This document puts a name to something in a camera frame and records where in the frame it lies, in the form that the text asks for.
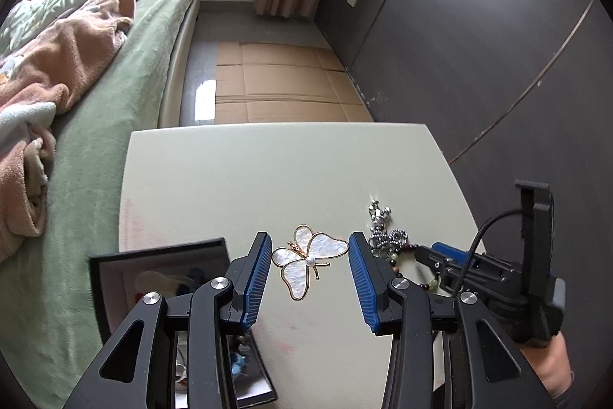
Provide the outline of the person's right hand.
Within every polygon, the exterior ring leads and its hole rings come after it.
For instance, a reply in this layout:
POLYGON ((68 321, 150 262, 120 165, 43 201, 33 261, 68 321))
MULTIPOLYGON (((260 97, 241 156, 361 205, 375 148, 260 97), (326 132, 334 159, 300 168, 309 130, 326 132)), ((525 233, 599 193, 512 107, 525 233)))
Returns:
POLYGON ((574 374, 570 367, 566 341, 562 332, 553 336, 550 343, 544 348, 519 343, 518 349, 523 353, 553 399, 562 396, 570 389, 574 381, 574 374))

